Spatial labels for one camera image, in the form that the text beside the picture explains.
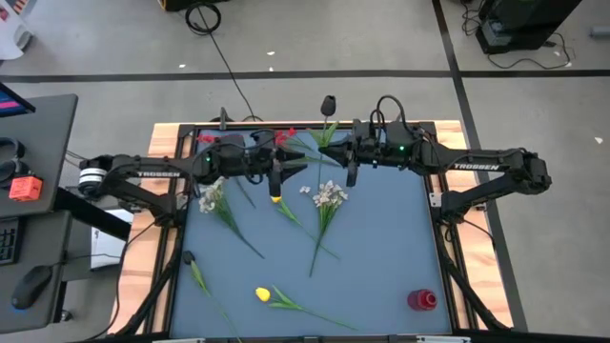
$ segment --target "orange box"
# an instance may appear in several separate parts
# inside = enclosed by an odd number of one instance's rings
[[[34,201],[40,197],[42,180],[34,176],[17,177],[10,185],[9,198],[15,201]]]

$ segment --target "blue table surface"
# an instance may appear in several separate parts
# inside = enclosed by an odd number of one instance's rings
[[[202,131],[201,134],[237,134],[246,131]],[[346,134],[337,131],[335,139]],[[315,147],[307,132],[298,136]],[[282,186],[286,204],[303,226],[317,235],[316,193],[318,165],[292,176]],[[322,166],[321,180],[345,186],[347,172]],[[351,336],[413,333],[449,333],[449,316],[442,289],[437,251],[423,180],[409,171],[373,170],[362,166],[349,200],[341,205],[324,240],[336,260],[318,253],[314,275],[309,267],[315,242],[277,211],[269,197],[267,180],[258,185],[240,178],[256,204],[245,198],[234,180],[225,182],[225,194],[240,230],[264,256],[241,242],[213,214],[190,206],[183,251],[193,252],[214,297],[222,304],[241,337]],[[312,188],[310,196],[299,193]],[[297,304],[358,328],[352,331],[308,314],[272,309],[254,295],[257,287],[276,285]],[[407,305],[413,290],[429,289],[437,307],[416,312]],[[189,266],[181,264],[173,307],[172,338],[233,337],[232,331],[198,288]]]

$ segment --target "red cup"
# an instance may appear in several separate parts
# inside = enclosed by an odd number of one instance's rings
[[[412,291],[407,303],[415,311],[431,311],[437,307],[437,296],[430,290]]]

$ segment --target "yellow tulip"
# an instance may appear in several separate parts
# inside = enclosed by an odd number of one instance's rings
[[[271,292],[269,292],[267,289],[259,287],[256,289],[256,296],[258,296],[260,301],[267,302],[271,298]]]

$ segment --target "monitor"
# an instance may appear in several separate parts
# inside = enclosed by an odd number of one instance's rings
[[[36,108],[31,103],[0,83],[0,118],[35,111]]]

